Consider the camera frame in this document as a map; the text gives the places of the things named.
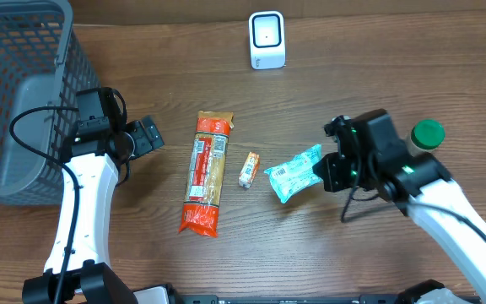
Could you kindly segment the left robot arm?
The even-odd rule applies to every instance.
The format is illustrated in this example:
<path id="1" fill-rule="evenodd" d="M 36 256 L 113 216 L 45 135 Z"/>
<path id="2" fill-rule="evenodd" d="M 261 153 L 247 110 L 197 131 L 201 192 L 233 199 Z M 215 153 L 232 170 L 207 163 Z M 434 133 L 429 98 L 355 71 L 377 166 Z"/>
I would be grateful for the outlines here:
<path id="1" fill-rule="evenodd" d="M 57 236 L 42 276 L 24 282 L 25 303 L 65 303 L 76 294 L 88 303 L 159 303 L 182 301 L 170 284 L 133 291 L 110 266 L 108 235 L 111 202 L 119 176 L 130 174 L 130 161 L 163 146 L 150 117 L 127 120 L 121 93 L 108 87 L 76 94 L 78 113 L 58 157 L 64 189 Z"/>

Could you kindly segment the orange tissue pack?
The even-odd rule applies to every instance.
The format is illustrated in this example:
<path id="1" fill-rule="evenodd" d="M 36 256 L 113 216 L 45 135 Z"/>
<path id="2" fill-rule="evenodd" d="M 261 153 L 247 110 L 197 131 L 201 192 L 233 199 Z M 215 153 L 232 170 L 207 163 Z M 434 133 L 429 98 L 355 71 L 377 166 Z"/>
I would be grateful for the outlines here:
<path id="1" fill-rule="evenodd" d="M 243 188 L 250 188 L 255 176 L 259 170 L 260 156 L 254 152 L 250 152 L 246 161 L 240 171 L 238 183 Z"/>

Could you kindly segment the red snack packet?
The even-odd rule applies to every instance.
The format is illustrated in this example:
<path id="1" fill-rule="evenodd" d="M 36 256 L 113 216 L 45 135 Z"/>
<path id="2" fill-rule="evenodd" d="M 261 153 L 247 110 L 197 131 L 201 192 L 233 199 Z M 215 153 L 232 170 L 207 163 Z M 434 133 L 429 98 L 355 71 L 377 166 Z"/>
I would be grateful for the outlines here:
<path id="1" fill-rule="evenodd" d="M 217 236 L 232 112 L 200 111 L 193 139 L 179 231 Z"/>

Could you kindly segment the teal wet wipes pack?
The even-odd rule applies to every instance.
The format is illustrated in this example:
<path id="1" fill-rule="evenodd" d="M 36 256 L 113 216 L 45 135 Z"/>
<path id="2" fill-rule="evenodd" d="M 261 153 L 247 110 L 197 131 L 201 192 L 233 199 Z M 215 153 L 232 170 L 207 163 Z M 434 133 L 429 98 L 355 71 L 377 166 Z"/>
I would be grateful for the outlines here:
<path id="1" fill-rule="evenodd" d="M 322 182 L 313 171 L 313 166 L 320 159 L 321 145 L 316 144 L 292 160 L 264 171 L 282 204 L 286 204 L 296 193 Z"/>

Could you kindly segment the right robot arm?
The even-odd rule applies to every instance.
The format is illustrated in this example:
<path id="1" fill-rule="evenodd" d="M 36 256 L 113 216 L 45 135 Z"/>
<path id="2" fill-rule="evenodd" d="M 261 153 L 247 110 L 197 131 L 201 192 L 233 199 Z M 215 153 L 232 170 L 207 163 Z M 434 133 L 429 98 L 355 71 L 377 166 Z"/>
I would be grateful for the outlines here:
<path id="1" fill-rule="evenodd" d="M 486 222 L 452 174 L 431 153 L 411 155 L 384 109 L 325 125 L 337 151 L 314 173 L 327 192 L 375 190 L 429 234 L 486 303 Z"/>

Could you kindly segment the green lidded jar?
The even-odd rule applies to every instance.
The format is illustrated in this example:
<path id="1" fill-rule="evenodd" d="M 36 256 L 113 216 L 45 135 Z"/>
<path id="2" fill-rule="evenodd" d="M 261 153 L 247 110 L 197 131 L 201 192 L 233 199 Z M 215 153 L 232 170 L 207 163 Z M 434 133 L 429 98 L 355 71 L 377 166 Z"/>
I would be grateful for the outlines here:
<path id="1" fill-rule="evenodd" d="M 412 156 L 422 153 L 432 153 L 444 141 L 445 129 L 436 120 L 425 119 L 419 121 L 408 133 L 405 143 Z"/>

